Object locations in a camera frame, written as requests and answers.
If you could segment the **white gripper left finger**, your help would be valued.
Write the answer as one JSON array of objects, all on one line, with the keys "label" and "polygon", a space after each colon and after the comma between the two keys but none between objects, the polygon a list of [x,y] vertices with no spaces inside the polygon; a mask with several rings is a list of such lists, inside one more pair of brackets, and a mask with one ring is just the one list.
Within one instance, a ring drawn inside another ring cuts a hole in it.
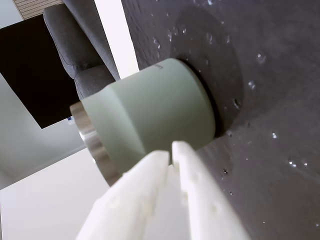
[{"label": "white gripper left finger", "polygon": [[124,173],[94,202],[76,239],[142,239],[159,189],[167,179],[169,159],[168,151],[155,150]]}]

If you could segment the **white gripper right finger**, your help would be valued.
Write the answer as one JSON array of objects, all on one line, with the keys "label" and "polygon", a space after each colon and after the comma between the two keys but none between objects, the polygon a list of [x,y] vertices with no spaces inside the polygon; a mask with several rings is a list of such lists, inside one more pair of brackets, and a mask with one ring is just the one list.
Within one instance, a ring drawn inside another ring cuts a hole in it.
[{"label": "white gripper right finger", "polygon": [[192,240],[249,240],[251,237],[224,191],[195,150],[185,141],[172,143],[172,163],[187,197]]}]

